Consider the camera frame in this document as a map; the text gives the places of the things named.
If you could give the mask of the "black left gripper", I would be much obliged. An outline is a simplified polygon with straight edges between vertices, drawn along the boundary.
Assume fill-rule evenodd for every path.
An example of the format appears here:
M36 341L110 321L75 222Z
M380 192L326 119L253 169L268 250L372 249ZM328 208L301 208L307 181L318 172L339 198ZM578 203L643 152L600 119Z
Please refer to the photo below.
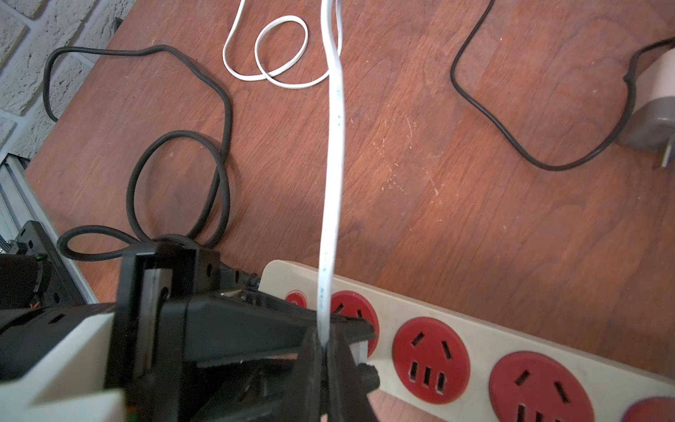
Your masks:
M128 415L277 421L295 360L258 359L297 352L316 311L261 292L219 293L257 290L261 278L195 243L140 242L121 258L104 387L124 392ZM218 367L216 382L197 367ZM366 393L378 389L377 370L358 367ZM321 418L327 399L324 363Z

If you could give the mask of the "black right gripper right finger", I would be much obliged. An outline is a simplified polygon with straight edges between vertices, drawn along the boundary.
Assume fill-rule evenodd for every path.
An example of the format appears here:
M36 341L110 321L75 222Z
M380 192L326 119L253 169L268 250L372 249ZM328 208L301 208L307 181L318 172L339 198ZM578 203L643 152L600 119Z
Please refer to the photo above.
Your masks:
M328 421L377 421L343 330L334 326L325 347Z

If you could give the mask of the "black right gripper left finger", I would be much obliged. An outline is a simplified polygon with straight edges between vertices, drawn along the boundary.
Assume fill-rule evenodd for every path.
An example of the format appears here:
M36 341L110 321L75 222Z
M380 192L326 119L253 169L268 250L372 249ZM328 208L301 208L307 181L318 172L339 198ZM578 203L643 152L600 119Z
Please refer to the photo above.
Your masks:
M295 361L287 391L276 414L277 421L319 421L323 348L316 328L309 328Z

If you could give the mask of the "beige red power strip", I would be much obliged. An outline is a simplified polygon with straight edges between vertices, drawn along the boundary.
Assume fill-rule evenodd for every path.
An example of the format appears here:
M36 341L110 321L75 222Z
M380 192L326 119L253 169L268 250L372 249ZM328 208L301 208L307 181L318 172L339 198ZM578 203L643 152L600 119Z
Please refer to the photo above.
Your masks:
M431 304L336 277L332 310L377 333L382 421L671 421L674 383Z

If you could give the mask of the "grey usb wall adapter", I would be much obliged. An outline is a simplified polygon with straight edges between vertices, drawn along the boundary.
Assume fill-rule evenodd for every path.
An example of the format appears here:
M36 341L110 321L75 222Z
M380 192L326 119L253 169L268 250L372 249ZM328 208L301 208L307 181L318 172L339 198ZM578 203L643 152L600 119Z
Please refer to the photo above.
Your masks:
M659 168L674 160L674 49L636 79L634 111L618 144L656 154Z

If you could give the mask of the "white fan plug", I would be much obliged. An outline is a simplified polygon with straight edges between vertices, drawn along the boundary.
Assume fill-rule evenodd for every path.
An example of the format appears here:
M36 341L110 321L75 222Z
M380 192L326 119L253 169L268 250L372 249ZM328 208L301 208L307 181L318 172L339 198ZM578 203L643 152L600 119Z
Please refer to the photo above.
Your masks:
M366 364L368 359L368 341L353 342L349 345L356 366Z

